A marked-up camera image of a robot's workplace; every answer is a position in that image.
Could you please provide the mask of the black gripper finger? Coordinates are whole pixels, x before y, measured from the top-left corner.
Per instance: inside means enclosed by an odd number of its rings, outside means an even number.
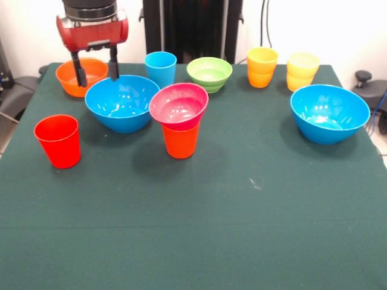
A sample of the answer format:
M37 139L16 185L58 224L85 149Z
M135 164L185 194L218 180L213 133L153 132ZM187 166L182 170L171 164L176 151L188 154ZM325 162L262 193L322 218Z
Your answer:
M81 66L81 62L78 56L78 52L71 52L71 58L76 73L77 84L79 87L87 87L87 77L84 68Z
M117 60L117 46L112 45L109 48L110 60L108 62L109 77L116 81L119 78L119 65Z

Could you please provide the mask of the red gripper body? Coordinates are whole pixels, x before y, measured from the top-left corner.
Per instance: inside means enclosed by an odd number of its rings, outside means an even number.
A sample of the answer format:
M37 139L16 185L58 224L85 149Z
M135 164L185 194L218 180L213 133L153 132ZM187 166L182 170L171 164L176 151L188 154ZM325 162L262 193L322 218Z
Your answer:
M62 15L56 17L56 25L63 45L70 52L99 50L126 42L129 21L126 12L120 9L103 21L73 21Z

